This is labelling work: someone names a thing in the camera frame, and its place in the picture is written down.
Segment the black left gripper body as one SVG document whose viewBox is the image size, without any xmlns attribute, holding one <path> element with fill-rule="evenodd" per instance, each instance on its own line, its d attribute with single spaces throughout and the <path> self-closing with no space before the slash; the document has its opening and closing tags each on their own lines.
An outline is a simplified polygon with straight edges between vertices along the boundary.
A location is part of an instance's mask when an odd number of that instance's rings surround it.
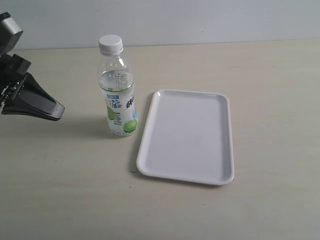
<svg viewBox="0 0 320 240">
<path fill-rule="evenodd" d="M 31 62 L 23 57 L 4 53 L 0 57 L 0 112 L 14 114 L 11 108 L 18 104 L 18 96 L 23 89 Z"/>
</svg>

